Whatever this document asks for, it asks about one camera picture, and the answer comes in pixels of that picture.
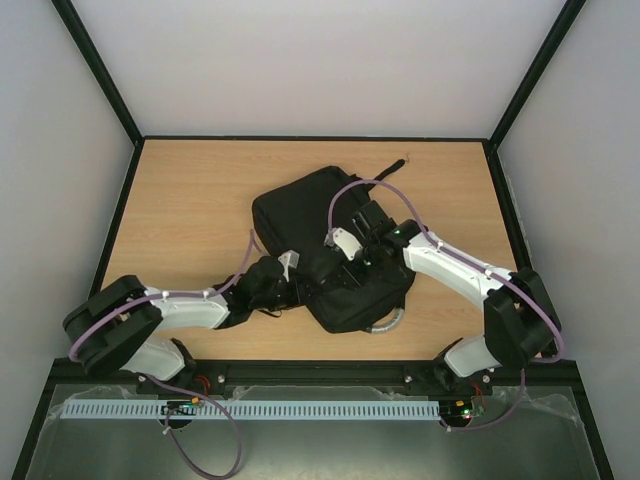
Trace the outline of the black student backpack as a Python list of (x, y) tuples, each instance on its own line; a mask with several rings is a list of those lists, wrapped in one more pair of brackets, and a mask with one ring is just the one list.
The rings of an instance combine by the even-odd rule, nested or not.
[(304, 307), (329, 333), (386, 333), (404, 316), (414, 272), (383, 261), (377, 278), (360, 288), (347, 288), (340, 277), (346, 258), (324, 245), (330, 226), (356, 231), (352, 218), (374, 201), (371, 190), (404, 164), (396, 161), (370, 183), (327, 166), (253, 201), (253, 224), (263, 246), (275, 257), (288, 250), (299, 254), (297, 272), (315, 284)]

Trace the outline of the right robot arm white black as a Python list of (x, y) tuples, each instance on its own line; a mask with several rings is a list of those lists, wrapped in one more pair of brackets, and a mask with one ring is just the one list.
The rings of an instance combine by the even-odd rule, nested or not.
[(485, 370), (521, 370), (542, 362), (549, 345), (563, 347), (553, 304), (531, 268), (510, 271), (483, 262), (443, 241), (418, 219), (396, 223), (375, 201), (361, 207), (352, 222), (354, 233), (330, 226), (325, 242), (358, 272), (391, 261), (440, 282), (482, 313), (482, 334), (456, 340), (436, 357), (433, 375), (443, 389), (458, 391)]

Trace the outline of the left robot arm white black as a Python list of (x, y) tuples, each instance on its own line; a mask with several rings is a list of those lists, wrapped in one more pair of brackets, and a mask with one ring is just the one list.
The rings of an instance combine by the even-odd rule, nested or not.
[(158, 332), (228, 329), (254, 312), (271, 314), (303, 305), (308, 294), (298, 261), (292, 250), (263, 256), (227, 283), (196, 291), (146, 287), (137, 276), (125, 275), (64, 319), (69, 358), (93, 377), (125, 370), (171, 380), (191, 358), (182, 343), (159, 338)]

